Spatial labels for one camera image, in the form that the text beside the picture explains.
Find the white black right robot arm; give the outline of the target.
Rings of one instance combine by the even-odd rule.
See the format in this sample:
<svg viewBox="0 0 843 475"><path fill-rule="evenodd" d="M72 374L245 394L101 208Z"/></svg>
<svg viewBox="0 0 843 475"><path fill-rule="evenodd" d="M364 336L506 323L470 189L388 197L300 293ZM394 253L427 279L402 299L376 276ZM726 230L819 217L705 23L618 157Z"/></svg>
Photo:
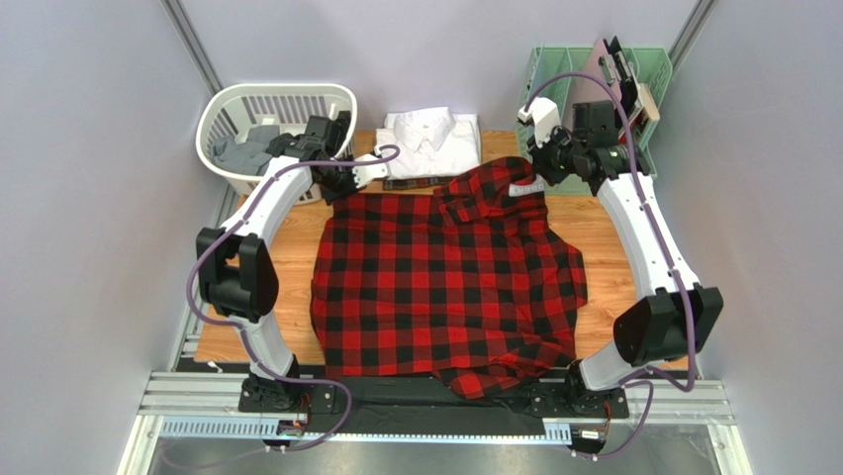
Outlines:
<svg viewBox="0 0 843 475"><path fill-rule="evenodd" d="M527 141L534 169L550 184L576 175L590 184L620 238L633 272L636 303L616 318L612 339L600 351L571 364L568 399L591 404L607 399L646 374L666 377L663 364L688 362L689 392L698 380L697 354L723 308L715 287L704 287L682 257L656 199L647 164L640 160L622 109L610 101L582 104L581 129L563 128L555 102L532 99L517 114L531 126Z"/></svg>

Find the red black plaid shirt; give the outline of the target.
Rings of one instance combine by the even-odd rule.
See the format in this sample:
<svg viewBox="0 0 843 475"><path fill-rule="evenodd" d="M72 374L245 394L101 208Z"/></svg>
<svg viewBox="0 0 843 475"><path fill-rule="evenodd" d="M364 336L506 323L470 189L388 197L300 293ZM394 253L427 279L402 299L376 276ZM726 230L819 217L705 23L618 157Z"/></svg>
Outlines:
<svg viewBox="0 0 843 475"><path fill-rule="evenodd" d="M326 374L428 374L480 399L569 365L584 258L551 230L538 184L510 156L430 195L334 202L310 305Z"/></svg>

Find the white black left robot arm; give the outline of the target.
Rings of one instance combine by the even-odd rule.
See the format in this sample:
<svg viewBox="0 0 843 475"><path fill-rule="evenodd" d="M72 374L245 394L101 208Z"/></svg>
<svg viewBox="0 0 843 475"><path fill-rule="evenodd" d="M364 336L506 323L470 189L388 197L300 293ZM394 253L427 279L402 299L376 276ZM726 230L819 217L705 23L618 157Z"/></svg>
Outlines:
<svg viewBox="0 0 843 475"><path fill-rule="evenodd" d="M296 202L313 185L327 189L332 198L363 188L358 161L341 156L353 136L352 122L352 113L341 111L310 117L297 135L276 135L259 153L263 173L244 204L196 237L197 261L187 289L197 290L214 314L196 305L191 311L203 323L237 335L249 362L244 390L251 395L292 399L298 394L298 361L274 315L279 278L269 250Z"/></svg>

